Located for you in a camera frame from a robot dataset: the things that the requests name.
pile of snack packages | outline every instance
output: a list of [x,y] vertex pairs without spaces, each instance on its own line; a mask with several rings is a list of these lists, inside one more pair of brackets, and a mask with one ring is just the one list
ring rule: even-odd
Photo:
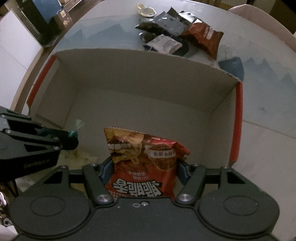
[[183,145],[161,137],[110,126],[104,129],[114,163],[106,185],[113,197],[174,198],[177,159],[189,155]]
[[140,19],[135,28],[146,31],[140,34],[146,50],[184,56],[189,50],[189,41],[214,59],[217,59],[219,43],[224,34],[213,30],[192,13],[178,13],[173,8],[154,19]]

chair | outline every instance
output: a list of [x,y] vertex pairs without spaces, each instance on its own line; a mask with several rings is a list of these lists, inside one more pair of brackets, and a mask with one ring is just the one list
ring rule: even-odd
[[268,13],[247,4],[233,7],[228,11],[245,18],[272,33],[296,52],[295,36]]

checkered pattern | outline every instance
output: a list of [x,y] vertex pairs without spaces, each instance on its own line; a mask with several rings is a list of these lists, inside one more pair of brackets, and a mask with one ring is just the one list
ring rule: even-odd
[[112,192],[112,191],[109,191],[110,194],[114,197],[114,198],[117,198],[117,197],[127,197],[128,195],[124,195],[124,194],[120,194],[120,193],[117,193],[117,192]]

cartoon face on package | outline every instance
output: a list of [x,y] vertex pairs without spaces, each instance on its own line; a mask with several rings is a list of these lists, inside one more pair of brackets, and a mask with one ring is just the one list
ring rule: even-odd
[[104,131],[114,163],[106,188],[114,197],[174,197],[177,159],[190,153],[184,146],[117,127]]

open box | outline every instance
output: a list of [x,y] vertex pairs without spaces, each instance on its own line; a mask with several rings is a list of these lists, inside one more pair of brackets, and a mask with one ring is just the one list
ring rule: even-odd
[[109,155],[103,128],[120,126],[178,141],[188,163],[237,161],[242,83],[223,70],[178,56],[123,49],[55,53],[27,100],[33,120],[75,128],[79,148]]

